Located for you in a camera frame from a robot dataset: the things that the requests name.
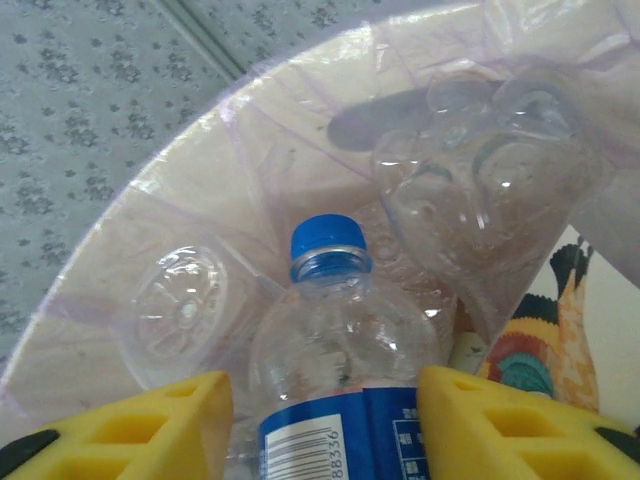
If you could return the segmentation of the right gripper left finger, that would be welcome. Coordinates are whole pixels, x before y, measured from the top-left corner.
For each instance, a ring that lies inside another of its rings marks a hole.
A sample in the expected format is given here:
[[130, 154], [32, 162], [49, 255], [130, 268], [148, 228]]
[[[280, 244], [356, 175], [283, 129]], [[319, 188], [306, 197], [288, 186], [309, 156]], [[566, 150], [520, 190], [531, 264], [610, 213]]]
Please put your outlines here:
[[220, 479], [233, 402], [208, 372], [50, 423], [1, 449], [4, 479]]

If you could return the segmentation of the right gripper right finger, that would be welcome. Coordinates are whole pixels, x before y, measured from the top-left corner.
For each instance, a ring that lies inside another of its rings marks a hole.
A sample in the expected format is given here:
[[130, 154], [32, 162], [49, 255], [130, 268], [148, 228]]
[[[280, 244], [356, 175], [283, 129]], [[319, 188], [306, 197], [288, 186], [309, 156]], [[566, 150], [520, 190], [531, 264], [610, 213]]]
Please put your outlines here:
[[615, 420], [443, 366], [421, 371], [433, 479], [636, 479], [639, 439]]

